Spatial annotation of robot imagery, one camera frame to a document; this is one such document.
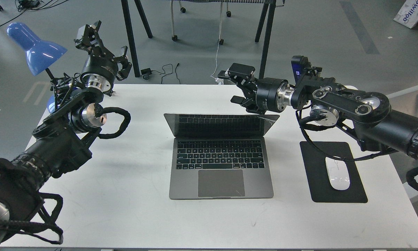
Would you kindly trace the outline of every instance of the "table leg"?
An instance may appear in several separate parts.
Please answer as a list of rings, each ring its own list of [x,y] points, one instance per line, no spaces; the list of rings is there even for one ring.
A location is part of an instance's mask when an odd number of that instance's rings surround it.
[[[260,15],[260,21],[258,22],[257,33],[255,34],[255,42],[258,43],[260,35],[262,34],[263,24],[265,23],[266,11],[268,11],[269,3],[264,3],[262,8],[262,14]]]
[[[144,13],[144,9],[142,8],[140,0],[134,0],[134,4],[136,8],[138,8],[139,16],[141,17],[142,24],[144,24],[144,29],[146,29],[147,36],[149,38],[153,38],[152,31],[150,30],[149,22],[147,22],[146,13]]]
[[[134,76],[139,78],[141,76],[141,73],[139,71],[138,56],[136,55],[136,47],[134,45],[133,27],[131,26],[130,10],[128,9],[127,0],[121,0],[121,5],[123,7],[124,21],[127,30],[127,38],[128,45],[130,48],[131,60],[133,61],[132,64]]]
[[[268,21],[266,22],[265,41],[263,43],[262,60],[260,62],[260,72],[258,78],[265,75],[266,59],[268,57],[269,41],[271,38],[272,21],[274,19],[274,10],[276,9],[276,0],[269,4]]]

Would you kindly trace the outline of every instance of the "blue lamp shade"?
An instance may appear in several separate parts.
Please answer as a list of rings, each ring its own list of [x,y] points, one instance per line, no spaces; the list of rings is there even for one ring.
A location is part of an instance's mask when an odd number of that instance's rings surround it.
[[[67,51],[56,43],[41,40],[24,23],[10,24],[7,33],[26,51],[26,62],[34,76],[43,72]]]

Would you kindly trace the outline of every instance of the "computer mouse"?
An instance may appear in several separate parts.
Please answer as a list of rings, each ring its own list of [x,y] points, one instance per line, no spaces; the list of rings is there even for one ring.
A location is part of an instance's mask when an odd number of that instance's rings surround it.
[[[325,158],[328,178],[331,186],[336,190],[347,190],[350,187],[350,176],[344,161]]]

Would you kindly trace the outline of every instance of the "black mouse pad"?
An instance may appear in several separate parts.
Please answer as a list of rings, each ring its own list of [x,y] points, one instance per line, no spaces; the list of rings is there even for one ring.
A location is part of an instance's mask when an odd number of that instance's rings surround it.
[[[314,144],[331,155],[347,159],[353,158],[347,142],[314,142]],[[353,161],[346,162],[350,187],[340,191],[334,189],[330,184],[325,156],[306,141],[300,142],[300,149],[302,150],[311,199],[314,202],[367,203],[367,195]]]

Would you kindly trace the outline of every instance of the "power adapter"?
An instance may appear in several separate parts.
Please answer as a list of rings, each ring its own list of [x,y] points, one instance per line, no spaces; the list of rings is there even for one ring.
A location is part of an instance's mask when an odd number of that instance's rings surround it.
[[[145,80],[148,80],[150,78],[150,75],[152,75],[152,70],[150,68],[141,70],[142,78]]]

